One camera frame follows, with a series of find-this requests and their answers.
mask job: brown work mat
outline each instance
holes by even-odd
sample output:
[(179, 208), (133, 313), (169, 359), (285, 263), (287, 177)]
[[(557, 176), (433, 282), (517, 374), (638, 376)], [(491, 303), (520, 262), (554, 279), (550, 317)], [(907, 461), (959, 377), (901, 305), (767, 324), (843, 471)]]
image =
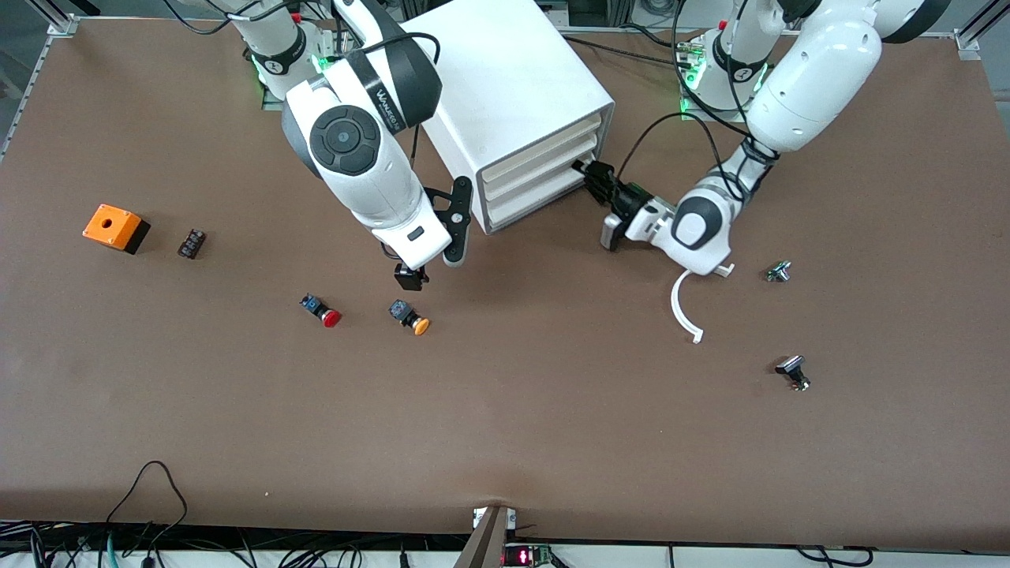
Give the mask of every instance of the brown work mat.
[[(577, 51), (616, 100), (619, 163), (677, 110), (674, 76)], [(54, 42), (0, 166), (0, 517), (103, 519), (158, 458), (194, 524), (460, 533), (501, 501), (540, 537), (1007, 548), (1010, 148), (952, 41), (888, 45), (782, 159), (733, 227), (736, 271), (684, 286), (697, 346), (670, 312), (680, 269), (604, 251), (584, 191), (401, 291), (241, 52), (172, 21)], [(421, 139), (422, 181), (447, 187)], [(676, 202), (711, 165), (671, 121), (625, 178)], [(103, 202), (150, 222), (136, 257), (81, 236)], [(792, 281), (766, 282), (783, 259)], [(772, 372), (792, 354), (802, 394)], [(118, 518), (177, 507), (152, 472)]]

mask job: black cable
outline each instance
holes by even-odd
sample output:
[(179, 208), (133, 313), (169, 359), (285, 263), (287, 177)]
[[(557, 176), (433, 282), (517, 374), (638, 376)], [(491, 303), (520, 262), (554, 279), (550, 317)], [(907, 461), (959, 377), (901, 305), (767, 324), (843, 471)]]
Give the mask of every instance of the black cable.
[(31, 550), (31, 559), (35, 563), (35, 568), (47, 568), (45, 565), (45, 545), (42, 544), (42, 536), (32, 527), (28, 536), (28, 548)]
[(410, 169), (414, 169), (414, 158), (417, 157), (417, 134), (420, 124), (414, 126), (414, 141), (410, 144)]
[(302, 4), (304, 4), (305, 6), (308, 6), (309, 10), (311, 10), (312, 13), (315, 14), (315, 17), (317, 17), (317, 18), (319, 18), (321, 20), (326, 19), (325, 16), (323, 16), (322, 14), (319, 13), (319, 10), (316, 10), (314, 7), (312, 7), (312, 4), (318, 4), (318, 2), (302, 2)]
[(827, 565), (827, 568), (834, 568), (835, 565), (838, 566), (848, 566), (850, 568), (864, 568), (864, 566), (870, 566), (874, 563), (874, 551), (870, 549), (858, 549), (867, 553), (867, 559), (862, 562), (848, 562), (845, 560), (838, 560), (836, 558), (831, 558), (828, 556), (827, 551), (822, 546), (815, 546), (814, 549), (821, 554), (820, 557), (808, 554), (801, 547), (796, 547), (796, 552), (799, 552), (803, 558), (807, 560), (812, 560), (814, 562), (823, 562)]
[(573, 43), (581, 43), (583, 45), (589, 45), (590, 48), (596, 48), (597, 50), (603, 50), (605, 52), (610, 52), (612, 54), (617, 54), (619, 56), (624, 56), (626, 58), (634, 58), (636, 60), (650, 61), (650, 62), (654, 62), (654, 63), (662, 63), (664, 65), (672, 65), (675, 68), (681, 65), (681, 64), (679, 64), (677, 62), (672, 62), (672, 61), (668, 61), (668, 60), (664, 60), (664, 59), (660, 59), (660, 58), (653, 58), (652, 56), (645, 56), (645, 55), (642, 55), (642, 54), (636, 54), (634, 52), (625, 52), (624, 50), (618, 50), (617, 48), (611, 48), (610, 45), (604, 45), (602, 43), (594, 43), (592, 41), (587, 41), (585, 39), (580, 39), (578, 37), (572, 37), (571, 35), (565, 35), (564, 37), (566, 39), (568, 39), (569, 41), (572, 41)]
[(179, 14), (179, 12), (176, 11), (175, 7), (172, 5), (171, 2), (169, 2), (169, 0), (162, 0), (162, 3), (164, 3), (166, 5), (166, 7), (169, 8), (169, 11), (172, 12), (172, 15), (175, 16), (177, 20), (179, 20), (179, 23), (181, 23), (181, 24), (185, 25), (186, 27), (188, 27), (189, 30), (192, 31), (193, 33), (199, 33), (200, 35), (210, 35), (212, 33), (217, 33), (218, 31), (224, 29), (224, 27), (226, 25), (228, 25), (229, 23), (231, 23), (231, 20), (228, 19), (227, 17), (225, 17), (223, 20), (221, 20), (214, 27), (211, 27), (209, 29), (201, 29), (199, 27), (194, 26), (190, 22), (186, 21)]
[(558, 555), (554, 554), (554, 551), (548, 549), (547, 552), (548, 554), (550, 554), (550, 564), (552, 564), (554, 568), (570, 568), (569, 565), (566, 564), (564, 560), (558, 558)]
[[(712, 156), (715, 158), (715, 165), (719, 169), (719, 175), (722, 177), (722, 182), (726, 184), (726, 189), (729, 190), (730, 197), (736, 201), (743, 202), (745, 193), (743, 188), (740, 187), (739, 177), (730, 180), (729, 176), (726, 175), (726, 171), (722, 168), (722, 157), (719, 156), (719, 149), (715, 145), (715, 138), (712, 137), (712, 130), (709, 129), (708, 124), (706, 124), (704, 120), (699, 118), (697, 115), (691, 114), (690, 112), (671, 112), (670, 114), (665, 114), (660, 118), (656, 118), (655, 121), (649, 124), (648, 127), (645, 128), (645, 130), (638, 136), (638, 139), (635, 140), (634, 145), (631, 147), (631, 151), (628, 152), (628, 155), (624, 158), (624, 162), (621, 163), (620, 169), (617, 170), (617, 179), (619, 180), (621, 178), (621, 174), (624, 173), (624, 168), (628, 165), (631, 157), (634, 156), (634, 153), (638, 150), (638, 146), (641, 145), (642, 140), (645, 139), (645, 136), (648, 135), (652, 128), (659, 126), (664, 121), (677, 116), (686, 116), (697, 122), (701, 125), (702, 129), (705, 130), (705, 136), (708, 137), (708, 144), (712, 149)], [(739, 193), (734, 193), (730, 190), (730, 185), (735, 185), (736, 191)]]
[[(382, 41), (379, 41), (378, 43), (373, 43), (368, 48), (362, 48), (360, 50), (365, 54), (371, 54), (372, 52), (381, 50), (386, 45), (389, 45), (390, 43), (396, 43), (397, 41), (403, 41), (404, 39), (412, 39), (417, 37), (420, 37), (421, 39), (428, 39), (429, 41), (435, 44), (435, 55), (434, 57), (431, 58), (431, 61), (435, 65), (438, 65), (438, 58), (441, 56), (441, 41), (439, 41), (438, 38), (435, 37), (434, 35), (431, 35), (430, 33), (424, 33), (423, 31), (405, 31), (400, 35), (394, 35), (393, 37), (388, 37), (386, 39), (383, 39)], [(335, 63), (342, 59), (345, 59), (346, 57), (347, 57), (346, 54), (340, 56), (329, 56), (328, 58), (326, 58), (326, 61), (330, 63)]]
[[(297, 5), (301, 4), (305, 0), (284, 0), (284, 2), (281, 2), (280, 4), (277, 4), (276, 6), (273, 6), (272, 8), (270, 8), (269, 10), (267, 10), (265, 12), (261, 12), (259, 14), (255, 15), (255, 16), (248, 16), (248, 21), (260, 21), (262, 19), (266, 19), (266, 18), (270, 17), (271, 15), (273, 15), (275, 12), (279, 11), (279, 10), (287, 9), (289, 6), (297, 6)], [(230, 17), (230, 16), (234, 16), (234, 15), (239, 15), (240, 13), (241, 13), (241, 11), (238, 11), (238, 12), (235, 12), (233, 14), (228, 14), (228, 16)]]
[(129, 496), (133, 494), (133, 490), (136, 489), (136, 484), (140, 482), (140, 477), (143, 476), (143, 472), (146, 471), (146, 469), (152, 465), (157, 465), (165, 471), (165, 477), (169, 479), (169, 485), (172, 487), (172, 491), (175, 492), (177, 497), (179, 497), (179, 502), (183, 505), (183, 513), (179, 515), (179, 518), (177, 518), (175, 523), (169, 525), (165, 529), (162, 529), (160, 533), (155, 535), (155, 538), (152, 539), (150, 544), (147, 545), (148, 558), (150, 557), (152, 550), (155, 549), (156, 543), (158, 543), (158, 539), (160, 539), (162, 535), (164, 535), (165, 533), (167, 533), (168, 531), (170, 531), (171, 529), (175, 528), (177, 525), (182, 523), (183, 519), (186, 518), (186, 514), (189, 512), (189, 505), (186, 503), (186, 497), (183, 497), (183, 494), (179, 490), (179, 487), (176, 486), (176, 480), (172, 478), (172, 471), (169, 470), (169, 466), (165, 465), (165, 462), (162, 462), (161, 460), (150, 460), (149, 462), (143, 464), (143, 467), (141, 467), (140, 471), (137, 472), (136, 478), (133, 479), (133, 484), (130, 485), (129, 490), (126, 491), (126, 494), (123, 495), (123, 498), (119, 499), (119, 502), (116, 503), (116, 506), (112, 507), (112, 510), (109, 511), (109, 514), (106, 515), (105, 517), (106, 523), (112, 520), (112, 515), (114, 515), (116, 511), (119, 510), (119, 507), (122, 506), (124, 502), (126, 502), (126, 499), (128, 499)]
[(74, 568), (77, 568), (77, 560), (76, 560), (77, 555), (81, 554), (84, 551), (84, 547), (88, 544), (88, 541), (90, 541), (95, 535), (101, 532), (102, 529), (96, 529), (95, 531), (89, 533), (87, 537), (79, 539), (77, 543), (77, 549), (75, 549), (74, 553), (70, 555), (70, 558), (67, 560), (67, 564), (64, 565), (64, 568), (71, 568), (72, 566)]
[(674, 44), (671, 43), (670, 41), (667, 41), (666, 39), (663, 39), (659, 35), (652, 33), (651, 31), (649, 31), (648, 28), (645, 27), (644, 25), (638, 25), (636, 23), (628, 22), (628, 23), (622, 23), (618, 27), (625, 27), (625, 28), (630, 28), (630, 29), (636, 29), (639, 32), (641, 32), (642, 35), (644, 35), (645, 37), (648, 37), (649, 40), (651, 40), (653, 43), (656, 43), (659, 45), (663, 45), (664, 48), (673, 48), (674, 46)]
[(385, 243), (383, 243), (383, 242), (380, 241), (379, 242), (379, 246), (382, 248), (382, 254), (386, 255), (387, 259), (394, 260), (394, 261), (402, 261), (403, 260), (398, 255), (396, 255), (394, 253), (391, 253), (389, 251), (389, 249), (386, 248), (386, 244)]
[(249, 547), (249, 542), (245, 539), (245, 532), (237, 527), (235, 528), (235, 531), (238, 532), (238, 538), (242, 540), (242, 546), (245, 547), (245, 553), (249, 555), (249, 563), (251, 563), (250, 568), (260, 568), (256, 562), (256, 555), (252, 554), (252, 549)]
[(158, 559), (158, 566), (160, 568), (165, 568), (165, 561), (162, 560), (162, 551), (158, 550), (158, 547), (155, 547), (155, 558)]
[(155, 523), (153, 520), (148, 520), (146, 524), (144, 524), (143, 531), (141, 531), (140, 532), (140, 536), (137, 537), (136, 543), (133, 545), (133, 548), (131, 548), (129, 550), (123, 550), (122, 553), (120, 553), (120, 555), (123, 558), (129, 557), (131, 554), (133, 554), (134, 552), (136, 552), (136, 549), (140, 548), (140, 543), (143, 542), (143, 536), (147, 534), (147, 530), (150, 529), (150, 526), (154, 525), (154, 524)]
[(319, 540), (320, 538), (322, 538), (322, 537), (325, 537), (325, 536), (326, 536), (326, 534), (325, 534), (325, 533), (324, 533), (324, 534), (322, 534), (322, 535), (320, 535), (319, 533), (297, 533), (297, 534), (294, 534), (294, 535), (288, 535), (288, 536), (285, 536), (285, 537), (280, 537), (280, 538), (277, 538), (277, 539), (271, 539), (271, 540), (269, 540), (269, 541), (264, 541), (264, 542), (262, 542), (262, 543), (257, 543), (257, 544), (255, 544), (255, 545), (251, 545), (251, 548), (255, 548), (255, 549), (261, 549), (261, 548), (263, 548), (263, 547), (265, 547), (265, 546), (267, 546), (267, 545), (272, 545), (272, 544), (274, 544), (274, 543), (279, 543), (279, 542), (281, 542), (281, 541), (286, 541), (286, 540), (288, 540), (288, 539), (294, 539), (294, 538), (296, 538), (296, 537), (304, 537), (304, 536), (306, 536), (306, 535), (313, 535), (313, 536), (314, 536), (315, 538), (314, 538), (314, 539), (309, 539), (309, 540), (308, 540), (308, 541), (306, 541), (306, 542), (305, 542), (304, 544), (308, 544), (308, 543), (310, 543), (310, 542), (313, 542), (313, 541), (317, 541), (317, 540)]
[[(670, 26), (671, 26), (671, 29), (673, 30), (673, 39), (674, 39), (674, 43), (675, 43), (675, 45), (673, 48), (673, 51), (674, 51), (674, 54), (673, 54), (674, 61), (677, 61), (677, 45), (676, 45), (676, 43), (677, 43), (677, 22), (680, 21), (681, 12), (684, 11), (684, 4), (685, 4), (686, 0), (675, 0), (675, 1), (677, 2), (677, 9), (674, 11), (674, 19), (671, 22)], [(744, 136), (746, 136), (746, 135), (749, 134), (749, 132), (747, 132), (746, 130), (743, 130), (740, 127), (738, 127), (738, 126), (736, 126), (734, 124), (730, 124), (729, 122), (723, 120), (721, 117), (718, 116), (718, 114), (716, 114), (716, 112), (718, 112), (717, 110), (715, 110), (712, 107), (710, 107), (707, 104), (705, 104), (705, 101), (701, 100), (698, 97), (698, 95), (696, 95), (694, 93), (694, 91), (692, 91), (691, 88), (688, 87), (688, 82), (684, 80), (684, 74), (681, 73), (680, 66), (674, 67), (674, 72), (677, 74), (677, 80), (681, 84), (681, 90), (683, 92), (687, 93), (688, 98), (690, 98), (692, 102), (694, 102), (696, 105), (698, 105), (698, 107), (702, 109), (702, 112), (704, 112), (705, 114), (707, 114), (710, 118), (712, 118), (712, 120), (715, 120), (719, 124), (722, 124), (723, 126), (729, 128), (730, 130), (732, 130), (732, 131), (734, 131), (734, 132), (736, 132), (738, 134), (741, 134), (741, 135), (744, 135)]]
[[(733, 86), (734, 76), (733, 76), (733, 55), (732, 55), (733, 43), (736, 40), (736, 28), (737, 28), (737, 26), (740, 23), (740, 16), (743, 14), (744, 8), (747, 7), (747, 2), (749, 0), (743, 0), (743, 3), (740, 4), (740, 9), (736, 11), (736, 17), (733, 18), (733, 29), (730, 30), (730, 32), (729, 32), (729, 52), (730, 53), (726, 54), (726, 75), (728, 76), (727, 77), (727, 79), (728, 79), (727, 83), (729, 83), (729, 93), (731, 95), (733, 95), (733, 102), (736, 104), (736, 110), (737, 110), (737, 112), (740, 113), (740, 118), (743, 119), (743, 125), (747, 127), (747, 131), (749, 132), (750, 131), (750, 124), (747, 123), (747, 113), (743, 112), (743, 105), (740, 104), (740, 97), (739, 97), (739, 95), (736, 94), (736, 87)], [(749, 134), (748, 133), (747, 135), (750, 137), (751, 140), (756, 140), (758, 139), (758, 138), (753, 137), (753, 134)]]

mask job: green led light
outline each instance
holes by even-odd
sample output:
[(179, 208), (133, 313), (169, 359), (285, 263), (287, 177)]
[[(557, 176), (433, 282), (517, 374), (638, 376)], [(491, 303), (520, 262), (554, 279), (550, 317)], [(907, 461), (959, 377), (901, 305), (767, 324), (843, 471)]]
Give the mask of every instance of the green led light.
[(316, 73), (322, 73), (323, 70), (332, 67), (332, 65), (326, 58), (312, 58), (312, 67), (315, 68)]
[(761, 68), (761, 73), (758, 74), (758, 82), (754, 83), (754, 92), (756, 93), (761, 86), (765, 84), (765, 75), (768, 73), (768, 64)]

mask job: power cord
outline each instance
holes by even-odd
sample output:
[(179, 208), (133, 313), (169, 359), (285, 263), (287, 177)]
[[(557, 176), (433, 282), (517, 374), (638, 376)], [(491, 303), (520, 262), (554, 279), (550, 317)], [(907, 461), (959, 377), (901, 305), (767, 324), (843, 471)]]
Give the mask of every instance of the power cord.
[(568, 564), (565, 563), (564, 560), (558, 558), (558, 555), (554, 554), (554, 551), (549, 551), (549, 552), (550, 552), (550, 564), (554, 568), (571, 568)]
[(638, 25), (636, 23), (628, 22), (628, 23), (622, 23), (618, 27), (629, 28), (629, 29), (636, 29), (642, 35), (644, 35), (645, 37), (648, 37), (649, 40), (652, 41), (653, 43), (655, 43), (656, 45), (663, 45), (664, 48), (673, 48), (674, 46), (674, 44), (671, 43), (670, 41), (667, 41), (665, 39), (661, 39), (659, 35), (652, 33), (651, 31), (649, 31), (648, 28), (645, 27), (644, 25)]
[(654, 62), (654, 63), (662, 63), (664, 65), (672, 65), (674, 67), (678, 67), (678, 66), (681, 65), (681, 64), (677, 63), (676, 61), (669, 61), (669, 60), (665, 60), (665, 59), (661, 59), (661, 58), (653, 58), (652, 56), (646, 56), (646, 55), (643, 55), (643, 54), (636, 54), (634, 52), (625, 52), (624, 50), (618, 50), (617, 48), (611, 48), (610, 45), (604, 45), (602, 43), (595, 43), (593, 41), (587, 41), (586, 39), (581, 39), (579, 37), (573, 37), (571, 35), (565, 35), (564, 37), (566, 39), (568, 39), (569, 41), (573, 42), (573, 43), (581, 43), (583, 45), (589, 45), (590, 48), (595, 48), (597, 50), (603, 50), (604, 52), (610, 52), (612, 54), (617, 54), (619, 56), (624, 56), (626, 58), (633, 58), (633, 59), (641, 60), (641, 61), (650, 61), (650, 62)]
[[(677, 2), (677, 10), (674, 11), (674, 19), (671, 22), (670, 26), (671, 26), (671, 29), (673, 30), (673, 34), (674, 34), (673, 37), (674, 37), (674, 41), (676, 43), (676, 40), (677, 40), (677, 22), (680, 21), (681, 12), (684, 11), (684, 5), (687, 2), (687, 0), (674, 0), (674, 1)], [(675, 52), (673, 54), (674, 61), (677, 61), (677, 54), (676, 54), (677, 46), (675, 45), (673, 49), (674, 49), (674, 52)], [(698, 95), (696, 95), (694, 93), (694, 91), (692, 91), (691, 88), (688, 87), (688, 83), (684, 79), (684, 74), (681, 73), (680, 66), (675, 67), (674, 71), (677, 74), (677, 80), (681, 84), (681, 90), (683, 92), (685, 92), (685, 93), (688, 94), (688, 98), (690, 98), (692, 102), (694, 102), (696, 105), (698, 105), (698, 107), (702, 109), (702, 112), (704, 112), (705, 114), (707, 114), (712, 120), (715, 120), (719, 124), (722, 124), (723, 126), (729, 128), (730, 130), (732, 130), (732, 131), (734, 131), (734, 132), (736, 132), (736, 133), (738, 133), (740, 135), (743, 135), (743, 136), (749, 135), (749, 132), (747, 132), (746, 130), (743, 130), (743, 129), (739, 128), (738, 126), (734, 125), (734, 124), (730, 124), (729, 122), (727, 122), (724, 119), (722, 119), (721, 117), (719, 117), (716, 114), (717, 111), (715, 109), (713, 109), (712, 107), (710, 107), (707, 104), (705, 104), (705, 101), (701, 100), (698, 97)]]
[[(136, 477), (133, 479), (133, 484), (130, 485), (129, 490), (126, 491), (126, 494), (123, 495), (123, 498), (119, 499), (119, 502), (116, 503), (116, 506), (112, 507), (112, 510), (109, 511), (109, 514), (105, 516), (105, 523), (108, 524), (112, 522), (112, 516), (115, 515), (116, 511), (119, 510), (119, 507), (121, 507), (123, 503), (126, 502), (126, 499), (128, 499), (129, 496), (133, 494), (133, 491), (136, 489), (137, 483), (140, 482), (140, 478), (143, 476), (143, 472), (146, 471), (147, 468), (153, 465), (157, 465), (158, 467), (162, 468), (162, 470), (165, 471), (165, 476), (169, 480), (169, 485), (172, 487), (172, 491), (176, 494), (176, 497), (179, 498), (179, 502), (183, 505), (183, 513), (179, 515), (179, 518), (177, 518), (175, 523), (169, 525), (165, 529), (162, 529), (162, 531), (159, 532), (157, 535), (155, 535), (155, 538), (150, 540), (150, 544), (147, 545), (147, 556), (143, 559), (143, 562), (141, 562), (141, 567), (143, 568), (146, 568), (146, 566), (150, 566), (154, 564), (152, 553), (155, 550), (155, 546), (158, 543), (158, 539), (162, 538), (163, 535), (165, 535), (171, 529), (174, 529), (180, 523), (182, 523), (186, 518), (186, 514), (189, 512), (189, 505), (186, 503), (186, 497), (183, 497), (183, 494), (179, 490), (179, 487), (176, 486), (176, 480), (173, 479), (172, 471), (169, 469), (169, 466), (165, 465), (165, 462), (161, 460), (150, 460), (149, 462), (143, 464), (143, 467), (140, 468), (140, 471), (137, 472)], [(116, 568), (114, 564), (115, 562), (114, 557), (110, 559), (110, 562), (113, 562), (113, 568)]]
[[(634, 153), (638, 150), (638, 147), (641, 145), (642, 140), (645, 139), (645, 136), (647, 136), (648, 133), (652, 131), (652, 128), (659, 126), (664, 121), (669, 120), (671, 118), (675, 118), (677, 116), (684, 116), (690, 118), (695, 122), (697, 122), (699, 125), (701, 125), (702, 129), (705, 130), (705, 136), (708, 138), (709, 147), (712, 149), (712, 156), (715, 158), (716, 168), (718, 168), (719, 176), (722, 177), (722, 181), (726, 185), (726, 189), (729, 191), (729, 196), (732, 197), (735, 201), (739, 201), (742, 203), (745, 199), (744, 197), (745, 191), (740, 186), (739, 175), (734, 177), (732, 180), (729, 179), (729, 176), (726, 175), (726, 171), (722, 168), (722, 157), (719, 156), (719, 149), (715, 145), (715, 138), (712, 137), (712, 130), (709, 129), (708, 124), (706, 124), (704, 120), (702, 120), (695, 114), (691, 114), (690, 112), (671, 112), (670, 114), (666, 114), (664, 116), (661, 116), (660, 118), (656, 118), (651, 124), (649, 124), (648, 127), (645, 128), (645, 130), (642, 131), (642, 133), (638, 136), (638, 139), (635, 140), (634, 145), (631, 147), (631, 151), (628, 152), (628, 155), (624, 158), (624, 162), (621, 163), (621, 167), (617, 170), (617, 179), (620, 180), (621, 174), (624, 173), (624, 168), (628, 165), (628, 162), (631, 160), (631, 157), (634, 156)], [(732, 191), (732, 189), (730, 189), (732, 186), (736, 187), (735, 192)]]
[[(736, 111), (740, 113), (740, 117), (743, 118), (743, 125), (747, 127), (747, 131), (750, 131), (750, 124), (747, 123), (747, 113), (743, 112), (743, 105), (740, 104), (740, 97), (736, 94), (736, 88), (733, 87), (733, 44), (736, 40), (736, 28), (740, 25), (740, 16), (743, 14), (743, 10), (747, 7), (747, 2), (749, 0), (743, 0), (740, 4), (740, 9), (736, 11), (736, 17), (733, 18), (733, 29), (729, 32), (729, 51), (726, 52), (726, 75), (729, 77), (727, 83), (729, 83), (729, 93), (733, 95), (733, 102), (736, 103)], [(751, 140), (755, 140), (753, 134), (747, 134)]]
[[(214, 4), (211, 0), (204, 0), (204, 2), (206, 2), (206, 4), (211, 8), (213, 8), (216, 12), (224, 16), (223, 19), (217, 23), (217, 25), (207, 29), (196, 27), (195, 25), (186, 21), (186, 19), (179, 13), (179, 11), (176, 10), (175, 6), (172, 5), (172, 2), (170, 0), (162, 0), (162, 3), (165, 4), (165, 6), (169, 9), (170, 12), (172, 12), (172, 15), (175, 16), (177, 20), (179, 20), (179, 23), (185, 25), (193, 33), (198, 33), (200, 35), (211, 35), (217, 33), (218, 31), (224, 29), (229, 23), (231, 23), (232, 20), (260, 21), (262, 19), (270, 17), (272, 14), (274, 14), (279, 10), (286, 9), (290, 6), (298, 6), (300, 4), (309, 3), (306, 2), (305, 0), (285, 0), (284, 2), (281, 2), (280, 4), (273, 6), (269, 10), (266, 10), (265, 12), (259, 13), (255, 16), (243, 16), (242, 13), (244, 13), (252, 6), (259, 4), (260, 0), (254, 0), (252, 2), (249, 2), (248, 4), (245, 4), (241, 8), (235, 10), (234, 12), (228, 12), (226, 10), (223, 10), (220, 6)], [(311, 3), (319, 4), (318, 0), (313, 0)]]
[(827, 568), (834, 568), (837, 566), (848, 566), (849, 568), (863, 568), (864, 566), (870, 566), (874, 563), (874, 551), (871, 549), (858, 549), (867, 553), (867, 559), (862, 562), (849, 562), (846, 560), (838, 560), (837, 558), (831, 558), (827, 551), (822, 546), (815, 546), (814, 550), (819, 552), (820, 556), (814, 556), (808, 554), (802, 547), (796, 547), (796, 552), (800, 553), (803, 558), (807, 560), (812, 560), (814, 562), (823, 562), (827, 565)]

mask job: white cable clip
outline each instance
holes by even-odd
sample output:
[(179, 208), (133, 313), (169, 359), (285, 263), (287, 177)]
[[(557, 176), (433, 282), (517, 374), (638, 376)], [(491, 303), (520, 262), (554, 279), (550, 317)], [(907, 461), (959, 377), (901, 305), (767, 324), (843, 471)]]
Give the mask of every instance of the white cable clip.
[[(728, 267), (718, 266), (712, 272), (723, 278), (727, 278), (729, 274), (733, 272), (734, 268), (736, 268), (736, 265), (734, 264), (731, 264)], [(674, 310), (674, 317), (677, 318), (677, 322), (680, 323), (681, 327), (684, 327), (687, 333), (694, 337), (692, 342), (699, 344), (701, 343), (701, 337), (705, 335), (705, 330), (692, 323), (691, 320), (688, 319), (688, 316), (684, 315), (684, 310), (681, 309), (681, 284), (684, 283), (684, 280), (687, 279), (689, 274), (694, 273), (690, 270), (685, 270), (684, 274), (682, 274), (681, 277), (677, 279), (677, 282), (674, 283), (674, 288), (670, 291), (670, 306)]]

